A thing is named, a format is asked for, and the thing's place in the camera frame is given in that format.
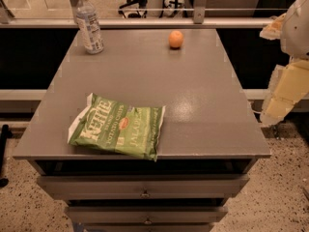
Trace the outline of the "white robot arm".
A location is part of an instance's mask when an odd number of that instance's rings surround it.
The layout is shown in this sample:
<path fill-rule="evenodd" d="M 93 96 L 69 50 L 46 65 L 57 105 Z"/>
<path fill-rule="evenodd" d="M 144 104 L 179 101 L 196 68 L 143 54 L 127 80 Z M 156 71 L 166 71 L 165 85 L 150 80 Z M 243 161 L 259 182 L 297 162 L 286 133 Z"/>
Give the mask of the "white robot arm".
<path fill-rule="evenodd" d="M 267 40 L 279 40 L 290 56 L 286 67 L 271 74 L 260 120 L 265 126 L 283 121 L 309 93 L 309 0 L 295 0 L 291 7 L 260 32 Z"/>

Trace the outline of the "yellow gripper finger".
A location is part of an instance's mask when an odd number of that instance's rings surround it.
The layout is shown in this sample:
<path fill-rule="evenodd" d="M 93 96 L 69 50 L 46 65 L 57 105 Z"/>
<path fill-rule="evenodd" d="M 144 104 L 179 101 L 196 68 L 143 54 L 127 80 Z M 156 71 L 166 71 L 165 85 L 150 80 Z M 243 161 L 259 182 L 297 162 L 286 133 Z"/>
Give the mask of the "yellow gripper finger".
<path fill-rule="evenodd" d="M 279 40 L 281 37 L 282 27 L 285 19 L 285 14 L 273 16 L 273 21 L 263 28 L 260 32 L 260 37 L 266 40 Z"/>
<path fill-rule="evenodd" d="M 271 74 L 260 120 L 265 126 L 283 121 L 309 93 L 309 61 L 297 60 L 286 67 L 277 65 Z"/>

